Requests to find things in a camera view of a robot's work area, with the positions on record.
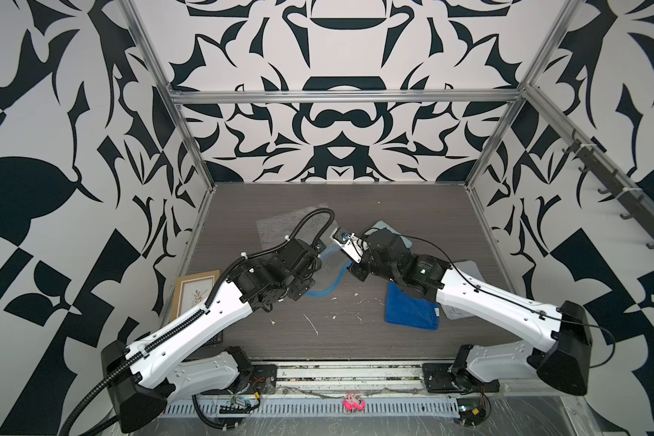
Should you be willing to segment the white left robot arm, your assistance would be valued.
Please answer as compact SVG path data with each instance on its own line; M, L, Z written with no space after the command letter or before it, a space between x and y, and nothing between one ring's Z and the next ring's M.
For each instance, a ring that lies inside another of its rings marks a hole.
M224 329L258 310L270 311L288 297L300 299L314 286L324 244L290 238L280 245L243 255L218 279L210 294L160 330L129 344L115 341L101 353L107 391L121 432L154 421L172 401L206 391L243 389L253 372L239 347L216 356L192 354Z

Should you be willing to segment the light teal towel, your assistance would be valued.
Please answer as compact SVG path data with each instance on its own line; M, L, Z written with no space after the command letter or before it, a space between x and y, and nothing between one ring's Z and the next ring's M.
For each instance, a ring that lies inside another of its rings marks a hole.
M371 226L371 228L369 230L367 230L365 232L365 234L366 235L374 234L375 232L377 232L379 230L387 230L387 231L391 232L392 234L400 235L399 232L397 232L394 228L392 228L390 225L388 225L388 223L385 223L385 221L376 222L374 225ZM407 248L412 247L412 242L409 239L407 239L406 237L402 237L401 239L403 240L403 243L405 244L405 246Z

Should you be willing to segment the blue towel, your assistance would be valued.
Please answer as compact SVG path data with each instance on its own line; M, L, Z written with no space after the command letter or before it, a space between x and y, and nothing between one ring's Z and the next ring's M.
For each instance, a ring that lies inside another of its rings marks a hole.
M394 283L389 283L385 303L385 321L390 324L436 331L440 324L440 309L436 303L415 299Z

